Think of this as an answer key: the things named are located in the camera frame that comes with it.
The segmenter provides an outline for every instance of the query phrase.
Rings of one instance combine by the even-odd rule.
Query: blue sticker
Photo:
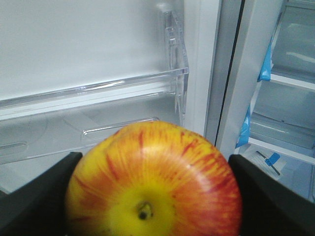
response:
[[[279,160],[279,158],[280,158],[280,155],[274,152],[274,154],[272,154],[271,157],[265,160],[265,162],[267,163],[268,166],[272,166]]]
[[[258,82],[262,80],[271,80],[271,43],[269,44],[264,63],[258,77]]]
[[[250,132],[251,132],[250,124],[251,124],[251,106],[249,105],[242,129],[241,129],[240,138],[235,148],[239,148],[240,146],[248,143],[248,139],[250,137]]]

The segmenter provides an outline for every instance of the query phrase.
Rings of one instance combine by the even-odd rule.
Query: apple stem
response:
[[[141,202],[138,205],[138,217],[140,220],[148,220],[152,218],[153,212],[152,212],[152,206],[148,202]]]

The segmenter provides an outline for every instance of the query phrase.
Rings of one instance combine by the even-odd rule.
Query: red and yellow apple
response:
[[[91,149],[73,172],[65,208],[74,236],[237,236],[242,202],[212,144],[152,121]]]

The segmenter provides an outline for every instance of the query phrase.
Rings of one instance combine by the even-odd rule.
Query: transparent door bin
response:
[[[315,83],[315,2],[286,3],[273,41],[272,73]]]
[[[250,160],[267,175],[305,199],[315,203],[315,165],[303,162],[291,156],[279,154],[279,159],[273,163],[274,169],[279,172],[279,174],[277,174],[271,166],[267,165],[265,162],[266,159],[262,156],[264,155],[266,158],[270,158],[274,153],[276,152],[273,150],[250,144],[244,145],[239,149],[239,154]]]
[[[314,104],[314,91],[261,82],[251,117],[251,137],[288,149],[298,146],[300,150],[294,151],[313,157]]]

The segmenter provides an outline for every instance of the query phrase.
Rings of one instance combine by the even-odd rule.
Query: refrigerator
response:
[[[129,123],[165,120],[205,136],[226,159],[276,153],[280,176],[260,167],[315,201],[314,1],[0,5],[2,194]],[[268,58],[271,80],[258,82]]]

